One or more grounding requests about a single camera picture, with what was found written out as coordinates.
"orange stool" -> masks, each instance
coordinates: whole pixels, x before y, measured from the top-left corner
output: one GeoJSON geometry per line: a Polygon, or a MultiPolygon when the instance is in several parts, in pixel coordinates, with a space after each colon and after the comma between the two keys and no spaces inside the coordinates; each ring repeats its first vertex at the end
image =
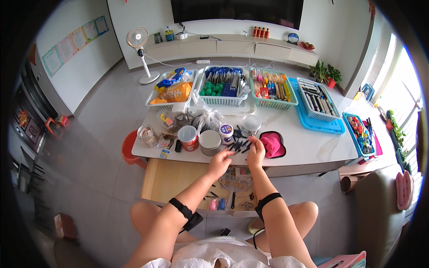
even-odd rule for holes
{"type": "Polygon", "coordinates": [[[133,148],[136,138],[137,138],[137,130],[134,130],[133,132],[131,132],[126,136],[125,140],[122,142],[122,148],[121,148],[122,157],[124,158],[125,162],[127,162],[128,165],[137,164],[146,170],[146,167],[148,165],[143,160],[141,160],[140,157],[136,157],[131,154],[131,150],[133,148]]]}

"fan stand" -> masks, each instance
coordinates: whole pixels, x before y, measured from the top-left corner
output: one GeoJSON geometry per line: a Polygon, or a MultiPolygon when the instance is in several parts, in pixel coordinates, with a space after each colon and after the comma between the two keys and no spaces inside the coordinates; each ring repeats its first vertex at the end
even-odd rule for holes
{"type": "Polygon", "coordinates": [[[154,71],[154,72],[149,72],[148,69],[148,65],[146,64],[145,61],[145,57],[140,57],[142,59],[143,62],[143,67],[146,71],[146,74],[142,76],[142,78],[140,78],[140,83],[141,84],[149,84],[153,81],[155,81],[159,76],[160,76],[160,72],[154,71]]]}

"certificate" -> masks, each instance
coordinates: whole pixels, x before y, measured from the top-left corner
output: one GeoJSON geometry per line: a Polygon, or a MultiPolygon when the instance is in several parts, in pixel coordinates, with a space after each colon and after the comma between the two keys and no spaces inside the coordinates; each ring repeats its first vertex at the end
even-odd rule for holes
{"type": "Polygon", "coordinates": [[[77,49],[75,45],[72,42],[72,38],[70,35],[67,35],[63,38],[60,42],[57,43],[57,49],[60,53],[61,59],[63,60],[63,63],[66,63],[69,61],[71,57],[73,57],[74,54],[76,54],[77,49]]]}
{"type": "Polygon", "coordinates": [[[96,18],[95,24],[97,26],[97,30],[100,33],[100,35],[104,34],[109,30],[109,27],[107,26],[106,18],[104,16],[96,18]]]}
{"type": "Polygon", "coordinates": [[[75,44],[75,47],[77,50],[82,49],[86,44],[88,44],[88,41],[86,40],[85,33],[83,32],[83,28],[79,27],[71,34],[73,43],[75,44]]]}
{"type": "Polygon", "coordinates": [[[95,21],[90,21],[83,26],[88,43],[98,37],[97,27],[95,26],[95,21]]]}
{"type": "Polygon", "coordinates": [[[53,46],[43,57],[43,64],[45,65],[46,71],[52,77],[60,68],[64,65],[61,60],[60,53],[57,50],[57,46],[53,46]]]}

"hand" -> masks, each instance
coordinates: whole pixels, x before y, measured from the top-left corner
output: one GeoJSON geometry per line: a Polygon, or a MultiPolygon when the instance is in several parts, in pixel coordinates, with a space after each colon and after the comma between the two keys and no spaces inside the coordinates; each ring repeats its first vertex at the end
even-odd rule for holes
{"type": "Polygon", "coordinates": [[[262,142],[255,136],[250,136],[248,140],[252,142],[247,155],[247,164],[249,165],[249,169],[262,167],[262,161],[265,157],[264,144],[262,144],[262,142]]]}
{"type": "Polygon", "coordinates": [[[217,153],[212,157],[210,164],[208,165],[208,169],[205,172],[210,178],[215,182],[218,178],[220,178],[227,171],[228,166],[233,161],[228,156],[233,155],[234,152],[228,151],[228,148],[217,153]]]}

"electric fan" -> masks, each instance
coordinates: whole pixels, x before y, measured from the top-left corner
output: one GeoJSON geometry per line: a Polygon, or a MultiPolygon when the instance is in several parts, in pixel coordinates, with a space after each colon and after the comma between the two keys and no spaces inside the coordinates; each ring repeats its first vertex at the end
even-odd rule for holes
{"type": "Polygon", "coordinates": [[[137,54],[140,56],[143,62],[143,67],[146,71],[146,75],[140,78],[141,84],[149,84],[155,81],[160,76],[159,72],[149,72],[148,66],[145,61],[145,50],[143,48],[144,43],[148,40],[148,30],[143,27],[137,27],[132,29],[127,36],[127,42],[130,46],[136,49],[137,54]]]}

